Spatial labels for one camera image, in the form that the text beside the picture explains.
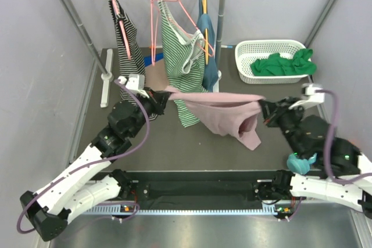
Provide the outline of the pink tank top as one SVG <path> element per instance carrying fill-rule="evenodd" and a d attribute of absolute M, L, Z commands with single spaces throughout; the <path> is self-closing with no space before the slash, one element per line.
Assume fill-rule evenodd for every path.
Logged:
<path fill-rule="evenodd" d="M 168 86 L 170 100 L 182 101 L 185 107 L 212 133 L 236 138 L 249 150 L 255 150 L 261 140 L 257 135 L 259 102 L 266 98 L 252 94 L 228 92 L 182 93 Z"/>

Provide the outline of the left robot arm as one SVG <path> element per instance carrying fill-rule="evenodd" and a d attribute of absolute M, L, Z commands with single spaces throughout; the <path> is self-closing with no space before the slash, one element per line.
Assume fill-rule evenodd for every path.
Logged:
<path fill-rule="evenodd" d="M 102 182 L 85 186 L 117 159 L 138 150 L 130 140 L 142 127 L 149 127 L 150 115 L 164 113 L 170 93 L 145 88 L 130 96 L 131 102 L 121 100 L 114 105 L 107 126 L 67 169 L 41 189 L 21 195 L 20 217 L 29 220 L 43 241 L 58 237 L 76 217 L 97 204 L 131 195 L 132 186 L 123 171 L 114 171 Z"/>

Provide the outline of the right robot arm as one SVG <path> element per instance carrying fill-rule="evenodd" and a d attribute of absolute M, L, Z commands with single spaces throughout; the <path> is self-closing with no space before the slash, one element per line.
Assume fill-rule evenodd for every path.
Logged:
<path fill-rule="evenodd" d="M 287 170 L 256 188 L 268 199 L 315 198 L 338 203 L 371 218 L 371 160 L 354 144 L 335 137 L 335 124 L 304 117 L 305 102 L 285 98 L 259 101 L 264 124 L 279 128 L 292 154 Z"/>

